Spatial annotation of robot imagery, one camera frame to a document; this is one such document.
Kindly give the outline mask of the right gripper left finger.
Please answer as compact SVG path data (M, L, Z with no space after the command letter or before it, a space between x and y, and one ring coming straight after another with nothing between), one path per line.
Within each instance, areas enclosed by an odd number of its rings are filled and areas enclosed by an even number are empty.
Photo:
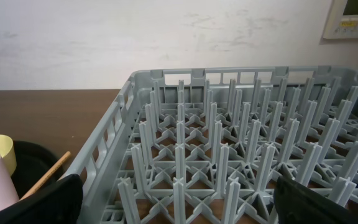
M76 223L82 201L82 180L70 174L1 210L0 224Z

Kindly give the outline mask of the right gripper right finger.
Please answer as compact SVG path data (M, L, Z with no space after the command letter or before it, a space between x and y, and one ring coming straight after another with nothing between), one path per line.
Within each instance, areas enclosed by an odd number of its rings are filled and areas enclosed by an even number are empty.
M358 217L315 191L279 177L273 193L279 224L354 224Z

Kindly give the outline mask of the grey dishwasher rack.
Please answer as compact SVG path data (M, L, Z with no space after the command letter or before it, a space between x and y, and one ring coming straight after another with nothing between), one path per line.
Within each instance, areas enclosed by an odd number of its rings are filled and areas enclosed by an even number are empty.
M79 223L277 221L295 180L358 213L358 70L140 70L74 158Z

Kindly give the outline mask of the round black serving tray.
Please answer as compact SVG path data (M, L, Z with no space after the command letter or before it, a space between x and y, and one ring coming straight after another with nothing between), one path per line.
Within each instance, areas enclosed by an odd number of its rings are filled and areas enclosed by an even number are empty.
M17 166L11 176L19 198L22 198L58 161L47 148L27 141L13 141Z

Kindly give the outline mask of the yellow bowl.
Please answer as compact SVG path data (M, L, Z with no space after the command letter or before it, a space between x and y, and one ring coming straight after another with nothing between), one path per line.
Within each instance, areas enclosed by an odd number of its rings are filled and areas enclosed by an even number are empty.
M0 155L9 172L9 175L12 176L17 167L14 141L9 136L3 134L0 134Z

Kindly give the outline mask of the white wall control panel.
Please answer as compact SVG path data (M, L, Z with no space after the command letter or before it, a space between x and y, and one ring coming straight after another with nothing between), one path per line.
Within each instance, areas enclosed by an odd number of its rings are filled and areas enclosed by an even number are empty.
M324 39L358 39L358 0L332 0Z

